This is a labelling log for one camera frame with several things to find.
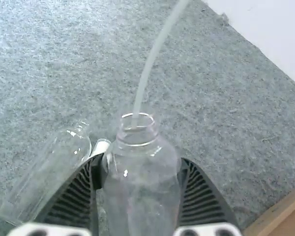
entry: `wooden baseboard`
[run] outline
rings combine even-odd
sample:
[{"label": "wooden baseboard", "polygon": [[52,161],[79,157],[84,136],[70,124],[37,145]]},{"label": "wooden baseboard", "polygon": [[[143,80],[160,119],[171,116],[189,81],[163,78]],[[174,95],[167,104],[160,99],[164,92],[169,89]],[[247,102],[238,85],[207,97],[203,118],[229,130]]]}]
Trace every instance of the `wooden baseboard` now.
[{"label": "wooden baseboard", "polygon": [[295,236],[295,190],[250,225],[244,236]]}]

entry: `gray carpet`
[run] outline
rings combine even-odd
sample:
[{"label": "gray carpet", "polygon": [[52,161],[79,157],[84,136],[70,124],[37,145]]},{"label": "gray carpet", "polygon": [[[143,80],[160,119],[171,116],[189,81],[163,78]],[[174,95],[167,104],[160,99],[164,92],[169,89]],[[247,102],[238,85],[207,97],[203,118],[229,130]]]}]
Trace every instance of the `gray carpet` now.
[{"label": "gray carpet", "polygon": [[[94,140],[114,139],[174,3],[0,0],[0,202],[60,127],[88,118]],[[146,102],[242,228],[295,187],[295,83],[199,0],[166,41]],[[0,221],[0,236],[9,229]]]}]

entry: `white tube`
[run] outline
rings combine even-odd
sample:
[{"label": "white tube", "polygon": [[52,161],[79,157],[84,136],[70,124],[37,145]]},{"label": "white tube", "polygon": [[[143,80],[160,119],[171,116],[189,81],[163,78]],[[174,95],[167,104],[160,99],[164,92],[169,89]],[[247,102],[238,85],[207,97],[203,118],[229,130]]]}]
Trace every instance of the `white tube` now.
[{"label": "white tube", "polygon": [[171,14],[167,18],[165,25],[161,32],[159,33],[158,37],[155,40],[155,43],[148,55],[147,61],[144,65],[143,72],[141,74],[141,78],[139,81],[139,87],[137,90],[136,98],[134,101],[133,106],[133,119],[132,119],[132,127],[137,127],[137,120],[139,117],[140,107],[143,100],[144,90],[147,86],[148,76],[151,72],[152,66],[156,57],[159,54],[159,51],[165,42],[169,32],[171,31],[173,25],[178,21],[179,15],[184,11],[186,6],[188,5],[190,0],[179,0],[174,9],[172,10]]}]

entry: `wooden trim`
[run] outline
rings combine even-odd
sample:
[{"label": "wooden trim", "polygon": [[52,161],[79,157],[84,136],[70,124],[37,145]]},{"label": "wooden trim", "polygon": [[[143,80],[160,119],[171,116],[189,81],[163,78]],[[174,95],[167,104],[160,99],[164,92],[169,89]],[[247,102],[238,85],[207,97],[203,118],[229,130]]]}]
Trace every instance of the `wooden trim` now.
[{"label": "wooden trim", "polygon": [[268,236],[295,210],[295,190],[270,207],[245,231],[245,236]]}]

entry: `clear plastic bottle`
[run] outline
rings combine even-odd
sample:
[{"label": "clear plastic bottle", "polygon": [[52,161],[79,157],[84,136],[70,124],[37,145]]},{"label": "clear plastic bottle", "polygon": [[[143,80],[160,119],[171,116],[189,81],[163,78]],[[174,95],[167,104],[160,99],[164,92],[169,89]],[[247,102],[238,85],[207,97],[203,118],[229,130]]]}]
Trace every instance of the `clear plastic bottle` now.
[{"label": "clear plastic bottle", "polygon": [[107,150],[103,182],[112,236],[171,236],[180,202],[181,159],[158,131],[151,112],[120,119],[117,139]]},{"label": "clear plastic bottle", "polygon": [[13,225],[35,219],[40,210],[91,152],[88,124],[60,130],[35,157],[34,164],[0,206],[0,217]]}]

